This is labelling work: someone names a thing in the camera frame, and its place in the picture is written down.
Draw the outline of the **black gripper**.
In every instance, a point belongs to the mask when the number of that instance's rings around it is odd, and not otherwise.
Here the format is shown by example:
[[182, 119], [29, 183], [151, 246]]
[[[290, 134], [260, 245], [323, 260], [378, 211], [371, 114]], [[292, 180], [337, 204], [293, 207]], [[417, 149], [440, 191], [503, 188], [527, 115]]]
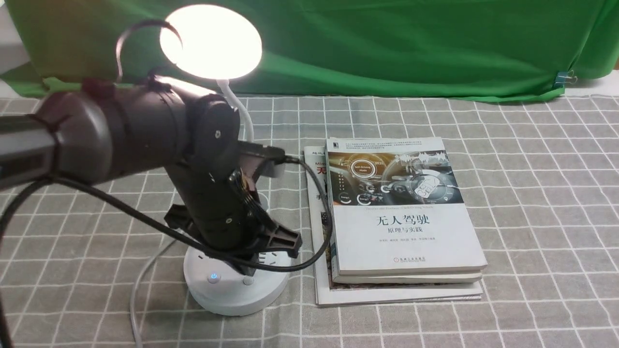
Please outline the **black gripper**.
[[166, 167], [183, 203], [174, 204], [164, 220], [186, 232], [207, 256], [231, 264], [242, 276], [256, 269], [260, 254], [281, 252], [296, 259], [303, 244], [297, 231], [270, 216], [260, 202], [257, 181], [243, 174], [239, 163], [215, 179], [187, 164]]

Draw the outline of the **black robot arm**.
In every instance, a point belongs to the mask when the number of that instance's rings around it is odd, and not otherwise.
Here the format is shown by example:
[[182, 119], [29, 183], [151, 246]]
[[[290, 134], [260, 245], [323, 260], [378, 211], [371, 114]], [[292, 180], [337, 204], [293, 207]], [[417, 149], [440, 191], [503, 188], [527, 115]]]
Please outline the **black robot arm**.
[[[193, 92], [154, 77], [117, 88], [87, 80], [73, 92], [51, 93], [35, 113], [1, 117], [1, 189], [25, 185], [1, 216], [1, 233], [35, 191], [63, 185], [95, 196], [241, 275], [261, 253], [298, 257], [300, 233], [262, 207], [256, 183], [274, 168], [298, 163], [278, 147], [239, 138], [240, 115], [215, 92]], [[146, 216], [97, 185], [164, 168], [183, 201], [165, 223]]]

